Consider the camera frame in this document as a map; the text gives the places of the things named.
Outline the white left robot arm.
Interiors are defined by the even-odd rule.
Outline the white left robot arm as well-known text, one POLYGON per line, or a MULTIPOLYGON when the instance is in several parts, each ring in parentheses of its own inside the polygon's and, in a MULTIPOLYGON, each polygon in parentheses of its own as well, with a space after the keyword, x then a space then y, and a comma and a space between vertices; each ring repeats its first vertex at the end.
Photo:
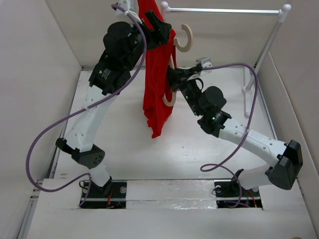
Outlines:
POLYGON ((56 146, 71 155, 78 164, 85 166, 99 197, 111 193, 112 178, 103 164, 105 152, 94 145, 98 128, 119 89, 130 79, 130 71, 144 50, 153 50, 168 43, 171 25, 163 22, 151 10, 145 14, 149 21, 131 26, 124 21, 111 24, 103 38, 105 50, 89 78, 89 87, 80 113, 71 130, 56 146))

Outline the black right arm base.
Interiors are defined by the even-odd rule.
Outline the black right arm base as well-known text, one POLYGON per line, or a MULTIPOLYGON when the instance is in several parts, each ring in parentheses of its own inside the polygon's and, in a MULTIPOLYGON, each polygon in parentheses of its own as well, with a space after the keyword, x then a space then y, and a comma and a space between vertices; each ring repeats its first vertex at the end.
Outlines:
POLYGON ((214 180, 214 188, 211 194, 216 197, 218 208, 262 208, 262 200, 260 193, 252 189, 246 190, 240 188, 238 182, 232 179, 214 180))

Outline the beige wooden hanger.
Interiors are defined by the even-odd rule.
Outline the beige wooden hanger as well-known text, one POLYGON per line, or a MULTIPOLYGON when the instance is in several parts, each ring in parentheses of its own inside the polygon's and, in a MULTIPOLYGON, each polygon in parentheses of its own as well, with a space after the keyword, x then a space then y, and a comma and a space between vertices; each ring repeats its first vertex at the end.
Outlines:
MULTIPOLYGON (((185 45, 181 45, 179 42, 179 39, 177 37, 175 37, 173 39, 173 45, 175 46, 176 50, 178 50, 181 53, 185 53, 185 52, 188 52, 192 48, 193 32, 192 32, 191 28, 189 27, 189 25, 187 25, 187 24, 182 24, 181 29, 186 33, 187 43, 185 45)), ((172 69, 175 69, 175 67, 178 66, 177 55, 175 56, 175 60, 173 59, 172 55, 170 56, 169 66, 172 69)), ((163 103, 167 107, 173 107, 175 102, 176 102, 176 92, 172 92, 170 101, 166 98, 166 94, 164 94, 162 100, 163 100, 163 103)))

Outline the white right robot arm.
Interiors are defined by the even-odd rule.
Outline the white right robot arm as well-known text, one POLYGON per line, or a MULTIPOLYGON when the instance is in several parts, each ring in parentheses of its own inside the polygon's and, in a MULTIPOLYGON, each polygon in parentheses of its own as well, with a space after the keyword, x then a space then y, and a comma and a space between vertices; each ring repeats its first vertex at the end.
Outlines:
POLYGON ((283 190, 291 190, 303 165, 301 145, 291 140, 289 143, 278 141, 250 130, 241 125, 222 107, 227 100, 216 86, 203 90, 197 85, 200 78, 193 76, 202 71, 197 64, 189 69, 168 68, 167 78, 172 91, 180 91, 192 112, 201 118, 201 129, 244 148, 266 162, 266 165, 250 170, 240 169, 230 183, 230 190, 241 196, 249 189, 274 185, 283 190))

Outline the red t shirt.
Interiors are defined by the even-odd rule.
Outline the red t shirt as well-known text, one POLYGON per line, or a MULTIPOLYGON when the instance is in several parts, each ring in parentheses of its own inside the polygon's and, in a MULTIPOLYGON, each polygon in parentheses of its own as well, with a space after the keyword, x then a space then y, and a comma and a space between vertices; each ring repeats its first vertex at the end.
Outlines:
POLYGON ((173 110, 173 107, 168 107, 163 102, 163 97, 172 100, 166 73, 170 59, 173 59, 176 65, 176 47, 173 44, 175 36, 175 30, 171 30, 170 40, 166 45, 149 50, 146 54, 143 110, 148 119, 148 127, 153 131, 152 138, 161 135, 162 128, 173 110))

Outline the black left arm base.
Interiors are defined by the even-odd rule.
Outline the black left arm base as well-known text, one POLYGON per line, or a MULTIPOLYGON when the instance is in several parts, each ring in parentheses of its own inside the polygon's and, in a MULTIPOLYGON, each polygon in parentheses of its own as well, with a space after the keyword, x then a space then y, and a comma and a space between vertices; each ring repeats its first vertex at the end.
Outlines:
POLYGON ((81 180, 80 208, 82 209, 125 209, 127 181, 114 180, 106 189, 100 189, 94 183, 89 189, 89 181, 81 180))

